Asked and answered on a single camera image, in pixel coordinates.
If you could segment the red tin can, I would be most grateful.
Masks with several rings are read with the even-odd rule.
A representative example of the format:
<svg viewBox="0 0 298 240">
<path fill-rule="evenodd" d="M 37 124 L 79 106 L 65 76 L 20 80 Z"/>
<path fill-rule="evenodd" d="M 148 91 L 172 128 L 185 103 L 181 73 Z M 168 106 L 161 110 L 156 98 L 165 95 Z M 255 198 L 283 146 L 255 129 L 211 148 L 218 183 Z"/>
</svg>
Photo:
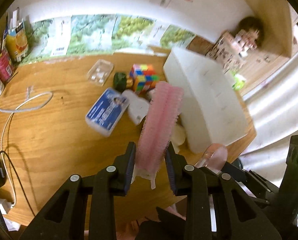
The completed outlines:
<svg viewBox="0 0 298 240">
<path fill-rule="evenodd" d="M 7 83 L 14 73 L 14 66 L 6 49 L 0 53 L 0 80 Z"/>
</svg>

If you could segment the clear plastic case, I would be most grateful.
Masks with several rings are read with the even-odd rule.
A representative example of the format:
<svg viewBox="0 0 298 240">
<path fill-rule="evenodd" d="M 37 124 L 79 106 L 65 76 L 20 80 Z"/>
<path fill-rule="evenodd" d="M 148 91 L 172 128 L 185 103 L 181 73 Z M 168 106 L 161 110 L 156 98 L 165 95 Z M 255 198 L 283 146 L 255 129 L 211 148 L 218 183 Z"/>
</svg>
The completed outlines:
<svg viewBox="0 0 298 240">
<path fill-rule="evenodd" d="M 113 71 L 113 68 L 113 63 L 103 59 L 99 59 L 88 71 L 87 79 L 88 81 L 102 87 Z"/>
</svg>

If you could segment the grape print poster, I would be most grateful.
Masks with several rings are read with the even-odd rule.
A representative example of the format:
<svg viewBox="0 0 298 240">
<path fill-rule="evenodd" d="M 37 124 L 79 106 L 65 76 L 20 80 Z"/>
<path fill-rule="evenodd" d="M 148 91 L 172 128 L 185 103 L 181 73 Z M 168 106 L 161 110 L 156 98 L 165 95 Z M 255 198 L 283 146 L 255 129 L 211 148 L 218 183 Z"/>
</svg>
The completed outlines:
<svg viewBox="0 0 298 240">
<path fill-rule="evenodd" d="M 186 48 L 195 37 L 188 29 L 151 18 L 119 14 L 73 15 L 25 22 L 29 42 L 21 64 L 53 57 L 112 54 L 150 46 Z"/>
</svg>

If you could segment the pink hair brush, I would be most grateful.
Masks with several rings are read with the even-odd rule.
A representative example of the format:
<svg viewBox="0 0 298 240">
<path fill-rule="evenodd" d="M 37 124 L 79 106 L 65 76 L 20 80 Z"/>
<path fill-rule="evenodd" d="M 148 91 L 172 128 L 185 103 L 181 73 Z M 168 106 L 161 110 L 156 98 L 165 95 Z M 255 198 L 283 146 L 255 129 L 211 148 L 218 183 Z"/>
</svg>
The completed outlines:
<svg viewBox="0 0 298 240">
<path fill-rule="evenodd" d="M 134 176 L 149 180 L 151 189 L 156 188 L 156 175 L 170 145 L 183 94 L 182 88 L 160 81 L 150 101 L 135 154 Z"/>
</svg>

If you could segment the colourful puzzle cube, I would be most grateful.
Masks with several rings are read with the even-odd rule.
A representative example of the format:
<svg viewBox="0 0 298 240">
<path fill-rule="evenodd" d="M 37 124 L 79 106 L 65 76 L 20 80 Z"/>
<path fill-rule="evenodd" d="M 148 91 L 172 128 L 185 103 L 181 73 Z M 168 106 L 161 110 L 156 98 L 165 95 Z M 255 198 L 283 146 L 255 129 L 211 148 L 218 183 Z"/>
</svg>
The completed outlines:
<svg viewBox="0 0 298 240">
<path fill-rule="evenodd" d="M 134 64 L 129 76 L 133 79 L 132 89 L 136 94 L 154 89 L 159 82 L 159 76 L 151 64 Z"/>
</svg>

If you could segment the white storage bin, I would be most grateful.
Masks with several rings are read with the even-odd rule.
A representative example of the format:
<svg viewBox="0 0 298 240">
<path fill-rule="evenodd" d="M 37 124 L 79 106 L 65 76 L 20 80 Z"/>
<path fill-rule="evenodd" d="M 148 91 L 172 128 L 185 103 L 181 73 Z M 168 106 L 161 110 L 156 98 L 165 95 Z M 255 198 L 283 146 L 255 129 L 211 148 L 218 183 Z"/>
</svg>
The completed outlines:
<svg viewBox="0 0 298 240">
<path fill-rule="evenodd" d="M 246 135 L 248 122 L 220 64 L 172 48 L 163 71 L 169 84 L 184 91 L 180 118 L 191 152 L 203 153 L 213 143 L 228 146 Z"/>
</svg>

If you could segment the round cream compact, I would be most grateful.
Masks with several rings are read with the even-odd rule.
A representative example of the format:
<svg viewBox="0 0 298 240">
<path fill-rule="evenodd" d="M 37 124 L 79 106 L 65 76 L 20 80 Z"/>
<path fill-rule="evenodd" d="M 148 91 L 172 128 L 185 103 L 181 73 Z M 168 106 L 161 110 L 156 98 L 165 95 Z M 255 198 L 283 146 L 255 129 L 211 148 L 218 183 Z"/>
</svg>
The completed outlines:
<svg viewBox="0 0 298 240">
<path fill-rule="evenodd" d="M 171 135 L 173 145 L 180 146 L 186 141 L 186 133 L 183 126 L 176 124 Z"/>
</svg>

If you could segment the white plastic gadget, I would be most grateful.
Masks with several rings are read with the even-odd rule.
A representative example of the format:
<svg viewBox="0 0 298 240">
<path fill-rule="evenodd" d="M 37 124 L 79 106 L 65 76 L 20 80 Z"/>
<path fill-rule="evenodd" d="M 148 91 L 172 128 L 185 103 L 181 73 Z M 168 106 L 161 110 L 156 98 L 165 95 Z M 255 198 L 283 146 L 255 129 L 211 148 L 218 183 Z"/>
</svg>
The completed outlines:
<svg viewBox="0 0 298 240">
<path fill-rule="evenodd" d="M 129 106 L 127 108 L 128 116 L 135 125 L 139 125 L 146 117 L 149 110 L 149 102 L 137 96 L 132 90 L 125 90 L 122 93 L 123 96 L 128 98 Z"/>
</svg>

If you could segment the orange juice carton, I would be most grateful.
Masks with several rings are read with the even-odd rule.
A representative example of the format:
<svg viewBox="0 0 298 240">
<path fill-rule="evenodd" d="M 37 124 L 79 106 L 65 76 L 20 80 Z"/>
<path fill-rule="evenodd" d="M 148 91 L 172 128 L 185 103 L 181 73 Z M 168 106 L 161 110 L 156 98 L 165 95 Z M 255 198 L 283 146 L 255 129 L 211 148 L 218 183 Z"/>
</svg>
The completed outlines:
<svg viewBox="0 0 298 240">
<path fill-rule="evenodd" d="M 24 22 L 9 31 L 6 37 L 6 47 L 13 62 L 21 62 L 28 53 L 28 40 Z"/>
</svg>

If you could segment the small doll figure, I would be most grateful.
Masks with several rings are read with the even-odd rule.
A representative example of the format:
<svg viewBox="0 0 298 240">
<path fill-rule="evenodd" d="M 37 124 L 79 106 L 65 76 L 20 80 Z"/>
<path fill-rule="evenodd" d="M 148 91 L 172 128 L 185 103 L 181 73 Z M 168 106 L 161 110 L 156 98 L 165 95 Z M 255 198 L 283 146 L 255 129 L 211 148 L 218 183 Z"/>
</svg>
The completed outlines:
<svg viewBox="0 0 298 240">
<path fill-rule="evenodd" d="M 239 54 L 246 57 L 248 50 L 257 49 L 264 40 L 263 22 L 257 17 L 248 16 L 239 22 L 238 30 L 234 39 L 241 47 Z"/>
</svg>

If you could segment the patterned paper box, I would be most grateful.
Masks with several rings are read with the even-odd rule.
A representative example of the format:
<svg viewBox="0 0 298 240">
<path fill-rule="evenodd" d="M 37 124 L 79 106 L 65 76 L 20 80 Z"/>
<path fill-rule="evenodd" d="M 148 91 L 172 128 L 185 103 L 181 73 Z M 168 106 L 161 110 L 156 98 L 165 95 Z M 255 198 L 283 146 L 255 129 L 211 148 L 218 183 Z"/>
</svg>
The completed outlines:
<svg viewBox="0 0 298 240">
<path fill-rule="evenodd" d="M 221 64 L 223 73 L 228 71 L 237 73 L 245 64 L 244 59 L 240 55 L 241 51 L 242 46 L 230 32 L 226 31 L 206 53 L 206 57 Z"/>
</svg>

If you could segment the blue dental floss box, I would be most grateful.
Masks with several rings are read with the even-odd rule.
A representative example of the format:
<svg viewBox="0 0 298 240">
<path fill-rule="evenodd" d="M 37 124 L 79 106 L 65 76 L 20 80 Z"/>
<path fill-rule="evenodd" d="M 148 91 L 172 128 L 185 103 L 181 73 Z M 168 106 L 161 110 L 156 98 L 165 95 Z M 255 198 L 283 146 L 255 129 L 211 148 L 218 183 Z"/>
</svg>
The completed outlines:
<svg viewBox="0 0 298 240">
<path fill-rule="evenodd" d="M 104 137 L 109 137 L 128 106 L 127 97 L 107 88 L 86 114 L 86 123 Z"/>
</svg>

